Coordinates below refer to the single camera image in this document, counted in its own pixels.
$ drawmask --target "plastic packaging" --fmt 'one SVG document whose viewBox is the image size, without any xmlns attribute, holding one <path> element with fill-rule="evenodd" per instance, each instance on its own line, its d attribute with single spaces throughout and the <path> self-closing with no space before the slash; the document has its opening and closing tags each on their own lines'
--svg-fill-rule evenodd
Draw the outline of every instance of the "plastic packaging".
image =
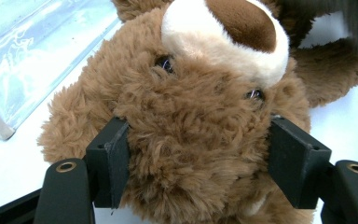
<svg viewBox="0 0 358 224">
<path fill-rule="evenodd" d="M 109 0 L 0 1 L 0 137 L 119 24 Z"/>
</svg>

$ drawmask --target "teddy bear eye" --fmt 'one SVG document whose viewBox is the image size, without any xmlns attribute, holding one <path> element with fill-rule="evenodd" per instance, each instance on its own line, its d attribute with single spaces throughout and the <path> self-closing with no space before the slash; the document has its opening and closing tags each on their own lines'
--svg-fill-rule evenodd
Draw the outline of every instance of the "teddy bear eye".
<svg viewBox="0 0 358 224">
<path fill-rule="evenodd" d="M 265 100 L 264 93 L 259 89 L 249 91 L 248 93 L 245 94 L 245 97 L 248 99 L 256 99 L 261 101 Z"/>
<path fill-rule="evenodd" d="M 162 67 L 167 73 L 173 73 L 170 56 L 161 56 L 156 60 L 156 66 Z"/>
</svg>

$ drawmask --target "plush toy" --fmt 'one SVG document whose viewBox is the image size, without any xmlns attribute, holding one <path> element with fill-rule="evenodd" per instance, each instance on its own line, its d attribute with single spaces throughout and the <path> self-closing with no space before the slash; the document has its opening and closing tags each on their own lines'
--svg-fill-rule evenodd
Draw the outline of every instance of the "plush toy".
<svg viewBox="0 0 358 224">
<path fill-rule="evenodd" d="M 50 104 L 39 144 L 50 162 L 82 158 L 112 117 L 130 124 L 121 204 L 157 223 L 311 223 L 268 174 L 279 114 L 358 85 L 351 41 L 297 49 L 311 18 L 277 0 L 114 0 L 123 26 Z"/>
</svg>

